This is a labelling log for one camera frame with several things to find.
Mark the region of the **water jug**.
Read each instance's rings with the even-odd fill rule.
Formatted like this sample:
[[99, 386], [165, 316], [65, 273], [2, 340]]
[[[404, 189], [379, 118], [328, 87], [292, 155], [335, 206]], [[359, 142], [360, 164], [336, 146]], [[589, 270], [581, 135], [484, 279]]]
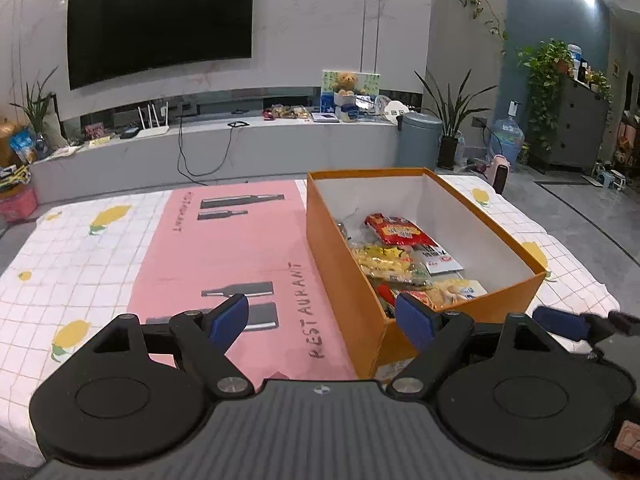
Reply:
[[511, 115], [498, 119], [490, 127], [489, 151], [492, 156], [502, 155], [514, 168], [525, 140], [524, 133]]

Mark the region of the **grey drawer cabinet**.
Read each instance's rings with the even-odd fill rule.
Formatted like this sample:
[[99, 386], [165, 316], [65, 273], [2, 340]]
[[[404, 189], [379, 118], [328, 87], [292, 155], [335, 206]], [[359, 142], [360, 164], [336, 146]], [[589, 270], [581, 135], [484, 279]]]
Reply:
[[565, 77], [555, 132], [547, 136], [548, 148], [529, 142], [529, 165], [541, 172], [590, 171], [599, 155], [606, 118], [608, 102], [585, 84]]

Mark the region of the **pink small appliance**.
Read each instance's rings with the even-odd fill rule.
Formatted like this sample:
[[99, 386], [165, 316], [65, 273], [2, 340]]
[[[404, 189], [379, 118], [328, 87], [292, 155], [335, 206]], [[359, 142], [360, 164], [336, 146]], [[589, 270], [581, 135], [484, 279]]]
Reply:
[[503, 155], [495, 155], [487, 167], [485, 174], [486, 179], [491, 184], [494, 191], [499, 195], [503, 194], [510, 170], [510, 162], [506, 156]]

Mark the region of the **potted plant left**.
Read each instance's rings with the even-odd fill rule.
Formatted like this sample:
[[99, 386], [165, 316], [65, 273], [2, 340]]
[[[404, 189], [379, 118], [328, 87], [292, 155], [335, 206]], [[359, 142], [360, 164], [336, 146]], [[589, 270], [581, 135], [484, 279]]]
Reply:
[[46, 85], [57, 70], [56, 67], [51, 70], [43, 81], [36, 80], [33, 84], [26, 82], [22, 102], [10, 103], [11, 106], [23, 112], [34, 133], [43, 134], [44, 118], [46, 118], [49, 105], [54, 98], [54, 93], [48, 91]]

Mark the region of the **potted grass plant right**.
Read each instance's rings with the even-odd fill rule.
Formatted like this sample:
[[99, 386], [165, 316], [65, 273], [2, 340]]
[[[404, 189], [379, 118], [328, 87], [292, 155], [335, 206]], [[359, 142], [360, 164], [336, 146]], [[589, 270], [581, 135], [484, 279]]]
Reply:
[[450, 84], [447, 84], [446, 90], [442, 91], [429, 70], [425, 70], [425, 76], [421, 76], [418, 72], [414, 74], [432, 101], [432, 106], [423, 107], [423, 110], [433, 114], [442, 123], [437, 166], [442, 169], [452, 169], [456, 161], [458, 136], [462, 122], [470, 115], [488, 111], [486, 106], [474, 107], [473, 102], [479, 96], [495, 90], [497, 86], [492, 84], [477, 91], [467, 92], [466, 86], [472, 75], [472, 70], [468, 70], [462, 83], [458, 85], [457, 92], [454, 93]]

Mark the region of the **black wall television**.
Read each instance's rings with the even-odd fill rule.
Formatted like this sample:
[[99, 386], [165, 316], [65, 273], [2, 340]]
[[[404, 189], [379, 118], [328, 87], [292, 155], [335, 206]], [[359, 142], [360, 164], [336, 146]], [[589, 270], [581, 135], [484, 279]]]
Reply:
[[252, 55], [253, 0], [67, 0], [70, 88]]

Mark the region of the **white lemon grid tablecloth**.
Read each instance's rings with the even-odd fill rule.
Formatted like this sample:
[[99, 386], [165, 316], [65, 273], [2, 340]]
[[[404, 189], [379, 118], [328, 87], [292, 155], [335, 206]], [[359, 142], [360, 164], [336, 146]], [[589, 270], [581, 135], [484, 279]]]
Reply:
[[[606, 315], [617, 300], [570, 251], [474, 177], [442, 176], [514, 237], [546, 276], [526, 312], [541, 304]], [[117, 315], [171, 191], [124, 194], [55, 206], [1, 275], [1, 456], [41, 460], [28, 404], [37, 387]]]

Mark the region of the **white stick snack packet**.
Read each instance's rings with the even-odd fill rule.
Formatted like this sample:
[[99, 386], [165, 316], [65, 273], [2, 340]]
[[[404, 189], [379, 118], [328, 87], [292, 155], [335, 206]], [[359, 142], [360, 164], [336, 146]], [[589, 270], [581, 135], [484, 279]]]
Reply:
[[416, 245], [413, 247], [420, 263], [423, 263], [431, 275], [460, 272], [463, 266], [449, 255], [442, 246]]

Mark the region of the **grey round trash bin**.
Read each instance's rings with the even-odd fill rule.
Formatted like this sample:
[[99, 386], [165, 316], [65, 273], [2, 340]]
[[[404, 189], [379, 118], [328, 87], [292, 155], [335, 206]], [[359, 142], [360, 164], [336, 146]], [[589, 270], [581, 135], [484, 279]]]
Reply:
[[423, 167], [434, 170], [442, 136], [437, 117], [408, 112], [398, 118], [397, 167]]

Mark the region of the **red snack packet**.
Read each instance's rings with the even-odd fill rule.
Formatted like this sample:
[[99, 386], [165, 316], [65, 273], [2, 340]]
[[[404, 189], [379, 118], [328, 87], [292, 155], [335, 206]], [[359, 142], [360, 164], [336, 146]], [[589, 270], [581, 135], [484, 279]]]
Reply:
[[435, 246], [435, 241], [413, 222], [385, 214], [369, 214], [364, 224], [386, 245]]

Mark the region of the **orange cardboard box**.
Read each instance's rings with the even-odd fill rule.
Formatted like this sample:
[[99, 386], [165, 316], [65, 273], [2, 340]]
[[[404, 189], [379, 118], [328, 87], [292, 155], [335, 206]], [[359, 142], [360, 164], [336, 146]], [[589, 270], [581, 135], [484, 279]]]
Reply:
[[316, 171], [306, 235], [352, 368], [387, 379], [416, 355], [375, 285], [429, 288], [477, 322], [523, 313], [546, 270], [452, 184], [422, 168]]

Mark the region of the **teddy bear on console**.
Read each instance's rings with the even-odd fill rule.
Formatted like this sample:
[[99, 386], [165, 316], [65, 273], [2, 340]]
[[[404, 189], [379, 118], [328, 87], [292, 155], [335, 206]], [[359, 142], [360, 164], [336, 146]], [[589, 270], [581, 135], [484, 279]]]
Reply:
[[325, 70], [322, 73], [319, 110], [332, 113], [343, 122], [375, 116], [380, 81], [381, 76], [376, 73]]

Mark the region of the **clear bread snack packet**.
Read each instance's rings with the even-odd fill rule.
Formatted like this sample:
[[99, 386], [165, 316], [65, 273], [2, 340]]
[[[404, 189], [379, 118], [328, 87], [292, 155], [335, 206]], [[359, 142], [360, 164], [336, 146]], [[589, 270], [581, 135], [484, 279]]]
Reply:
[[422, 287], [405, 289], [405, 293], [434, 311], [442, 311], [455, 304], [485, 296], [487, 290], [475, 280], [448, 278]]

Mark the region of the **grey tv console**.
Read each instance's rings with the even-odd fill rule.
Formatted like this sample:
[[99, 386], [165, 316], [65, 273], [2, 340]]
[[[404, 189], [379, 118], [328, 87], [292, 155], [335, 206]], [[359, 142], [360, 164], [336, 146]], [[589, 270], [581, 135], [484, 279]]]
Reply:
[[398, 129], [386, 120], [265, 120], [256, 113], [173, 124], [163, 136], [111, 140], [30, 168], [40, 203], [325, 169], [393, 166]]

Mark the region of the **yellow snack packet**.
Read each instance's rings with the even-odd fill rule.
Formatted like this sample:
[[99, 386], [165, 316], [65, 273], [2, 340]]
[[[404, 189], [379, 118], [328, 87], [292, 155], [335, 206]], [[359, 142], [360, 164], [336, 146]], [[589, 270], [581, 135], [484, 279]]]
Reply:
[[410, 247], [356, 244], [349, 249], [368, 278], [411, 286], [425, 286], [431, 281]]

